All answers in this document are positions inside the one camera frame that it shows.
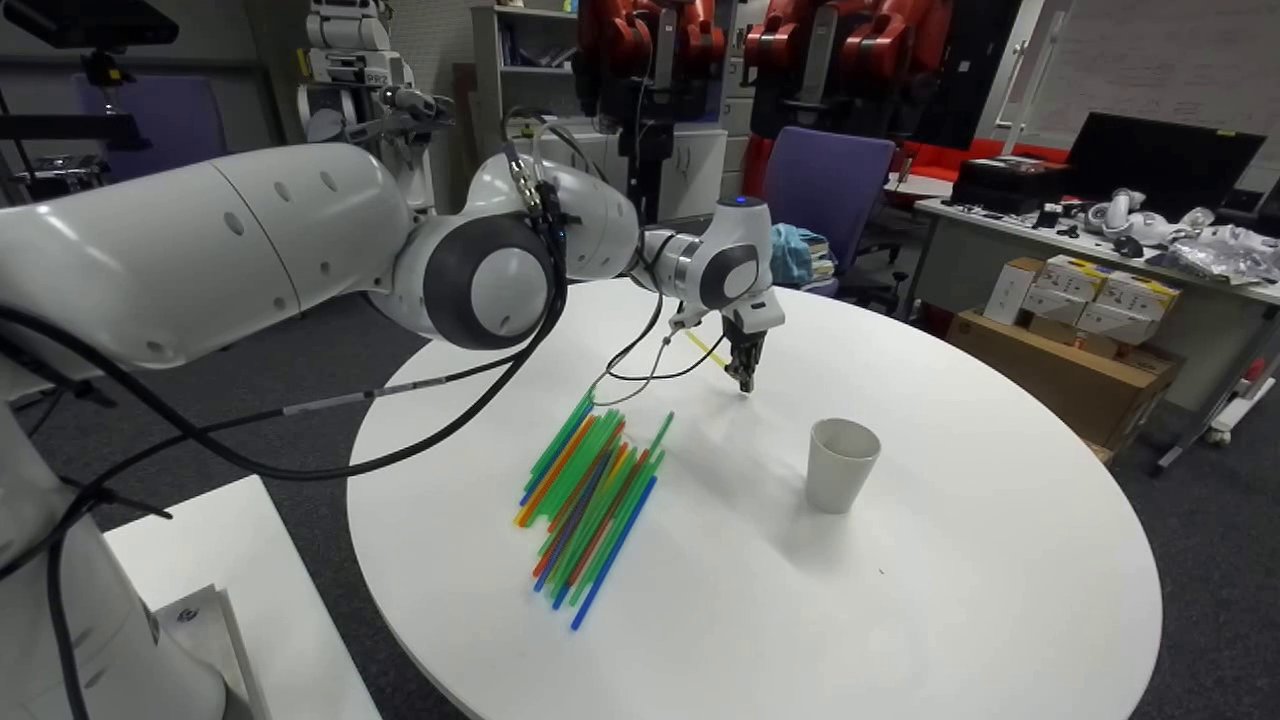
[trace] floor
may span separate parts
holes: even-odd
[[[186,418],[216,422],[245,407],[382,384],[416,340],[364,300],[327,306],[268,337],[152,378]],[[62,405],[40,447],[69,475],[164,436],[149,411]],[[1117,470],[1133,497],[1162,579],[1162,647],[1139,720],[1273,720],[1280,717],[1280,394],[1236,433],[1236,447],[1195,447],[1178,470],[1148,475],[1151,447],[1178,418],[1157,418],[1148,439]],[[232,433],[245,454],[288,466],[343,466],[361,407],[278,427]],[[128,475],[122,493],[175,503],[245,472],[179,447]],[[459,717],[396,647],[354,571],[343,525],[343,485],[268,485],[317,588],[343,632],[378,711],[399,720]]]

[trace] chair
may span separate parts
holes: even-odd
[[[862,226],[878,204],[893,142],[834,135],[817,130],[784,130],[767,155],[762,200],[774,226],[797,226],[829,237],[834,283],[810,288],[857,306],[893,306],[895,288],[853,270]]]

